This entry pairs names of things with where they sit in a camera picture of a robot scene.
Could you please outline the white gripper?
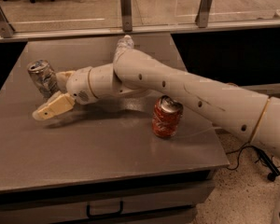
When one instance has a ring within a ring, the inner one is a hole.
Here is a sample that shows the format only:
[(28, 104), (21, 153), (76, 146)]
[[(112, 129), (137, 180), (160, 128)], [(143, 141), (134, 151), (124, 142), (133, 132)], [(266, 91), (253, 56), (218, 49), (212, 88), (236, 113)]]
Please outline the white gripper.
[(56, 74), (60, 91), (54, 93), (42, 104), (32, 116), (36, 120), (46, 120), (59, 116), (73, 109), (75, 100), (81, 105), (96, 103), (98, 98), (93, 94), (90, 85), (92, 67), (76, 71), (63, 71)]

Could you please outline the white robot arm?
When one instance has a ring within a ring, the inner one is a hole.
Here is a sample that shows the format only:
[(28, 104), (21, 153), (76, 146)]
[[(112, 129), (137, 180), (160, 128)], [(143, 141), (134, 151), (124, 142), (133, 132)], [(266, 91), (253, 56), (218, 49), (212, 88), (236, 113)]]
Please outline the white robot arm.
[[(118, 49), (112, 63), (54, 73), (45, 61), (28, 65), (49, 100), (33, 117), (50, 119), (74, 104), (122, 97), (143, 89), (159, 91), (251, 145), (280, 159), (280, 99), (199, 77), (164, 65), (137, 49)], [(272, 224), (280, 224), (280, 191)]]

